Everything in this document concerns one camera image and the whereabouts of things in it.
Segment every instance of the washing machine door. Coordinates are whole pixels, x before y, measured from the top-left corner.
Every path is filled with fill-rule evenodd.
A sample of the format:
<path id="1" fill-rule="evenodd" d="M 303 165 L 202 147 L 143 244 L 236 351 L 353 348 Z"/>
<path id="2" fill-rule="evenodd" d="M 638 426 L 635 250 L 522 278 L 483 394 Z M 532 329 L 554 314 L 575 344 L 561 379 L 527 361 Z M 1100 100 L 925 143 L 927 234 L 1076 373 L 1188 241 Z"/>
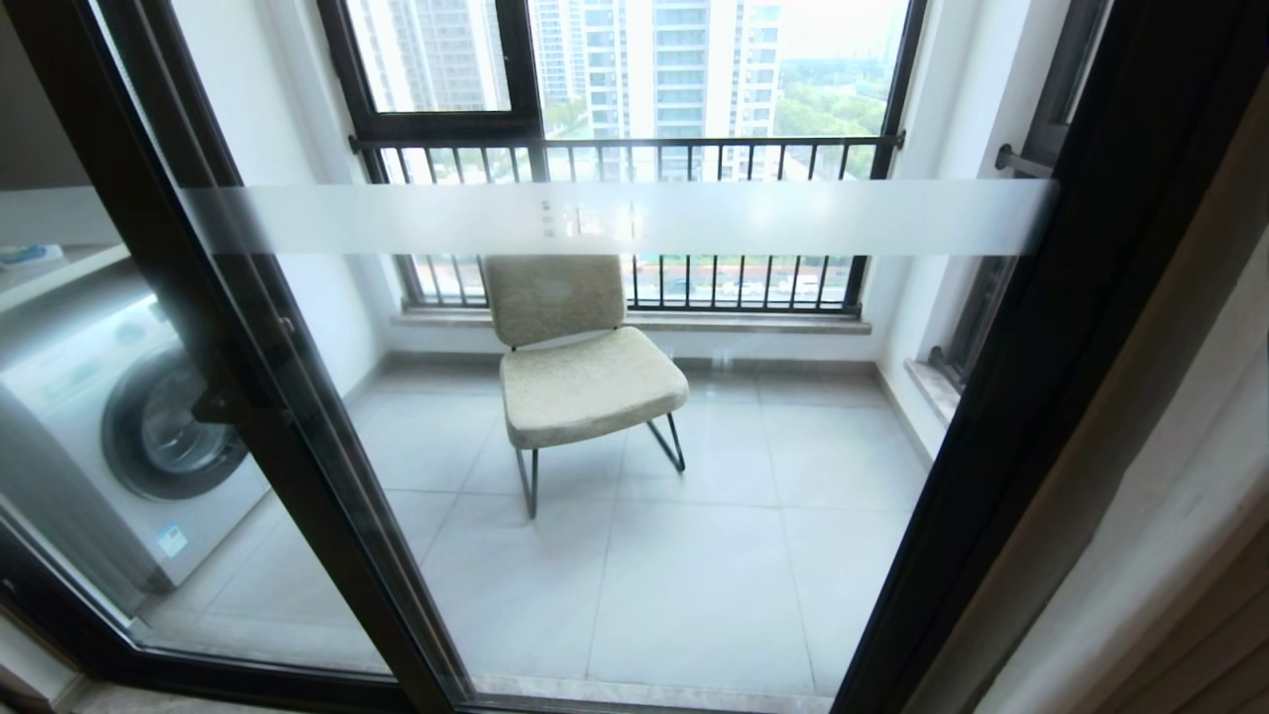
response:
<path id="1" fill-rule="evenodd" d="M 178 501 L 207 493 L 233 474 L 246 445 L 233 427 L 206 425 L 192 413 L 206 387 L 179 342 L 128 370 L 102 425 L 115 478 L 141 496 Z"/>

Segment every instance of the chair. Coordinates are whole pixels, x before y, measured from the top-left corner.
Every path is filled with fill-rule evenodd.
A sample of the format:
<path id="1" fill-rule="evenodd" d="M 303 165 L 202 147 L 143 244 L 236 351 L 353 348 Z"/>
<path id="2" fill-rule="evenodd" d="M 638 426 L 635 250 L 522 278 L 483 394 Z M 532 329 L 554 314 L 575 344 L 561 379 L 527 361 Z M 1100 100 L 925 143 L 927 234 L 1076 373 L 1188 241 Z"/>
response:
<path id="1" fill-rule="evenodd" d="M 626 297 L 615 255 L 483 257 L 494 331 L 511 347 L 501 363 L 506 436 L 515 449 L 529 519 L 538 512 L 538 451 L 646 422 L 680 474 L 687 469 L 673 412 L 688 380 L 652 340 L 622 326 Z M 519 349 L 608 330 L 560 346 Z M 670 422 L 674 451 L 652 420 Z M 524 451 L 533 451 L 532 478 Z"/>

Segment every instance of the frosted glass strip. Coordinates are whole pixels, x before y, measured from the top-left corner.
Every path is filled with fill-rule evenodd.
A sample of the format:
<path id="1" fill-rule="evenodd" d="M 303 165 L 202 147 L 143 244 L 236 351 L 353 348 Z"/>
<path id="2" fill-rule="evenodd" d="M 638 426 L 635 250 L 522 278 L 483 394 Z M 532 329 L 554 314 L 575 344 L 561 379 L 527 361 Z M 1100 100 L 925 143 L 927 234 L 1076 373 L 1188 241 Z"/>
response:
<path id="1" fill-rule="evenodd" d="M 91 185 L 0 191 L 0 245 L 122 242 Z"/>
<path id="2" fill-rule="evenodd" d="M 1016 255 L 1055 195 L 1038 179 L 185 191 L 195 213 L 225 202 L 258 228 L 203 230 L 213 252 L 431 254 Z"/>

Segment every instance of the tiled floor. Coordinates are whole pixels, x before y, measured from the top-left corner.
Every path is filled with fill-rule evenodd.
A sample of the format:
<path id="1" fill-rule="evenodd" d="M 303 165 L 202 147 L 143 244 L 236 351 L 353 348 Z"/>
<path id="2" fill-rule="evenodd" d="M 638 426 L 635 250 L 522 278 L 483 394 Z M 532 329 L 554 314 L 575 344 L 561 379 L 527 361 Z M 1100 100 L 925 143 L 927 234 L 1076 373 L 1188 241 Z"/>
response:
<path id="1" fill-rule="evenodd" d="M 480 681 L 575 698 L 631 685 L 650 703 L 836 692 L 924 471 L 871 377 L 689 382 L 684 476 L 645 429 L 543 450 L 534 521 L 496 368 L 397 369 L 349 406 Z M 165 640 L 383 668 L 272 496 L 147 623 Z"/>

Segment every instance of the beige chair seat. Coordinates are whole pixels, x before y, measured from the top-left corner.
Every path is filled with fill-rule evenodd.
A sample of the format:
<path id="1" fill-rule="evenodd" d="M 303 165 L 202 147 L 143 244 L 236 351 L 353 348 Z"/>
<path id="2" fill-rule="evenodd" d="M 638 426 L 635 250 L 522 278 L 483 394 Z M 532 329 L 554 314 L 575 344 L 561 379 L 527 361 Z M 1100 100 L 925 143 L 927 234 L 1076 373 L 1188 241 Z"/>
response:
<path id="1" fill-rule="evenodd" d="M 574 444 L 667 415 L 688 380 L 634 327 L 503 356 L 506 434 L 515 449 Z"/>

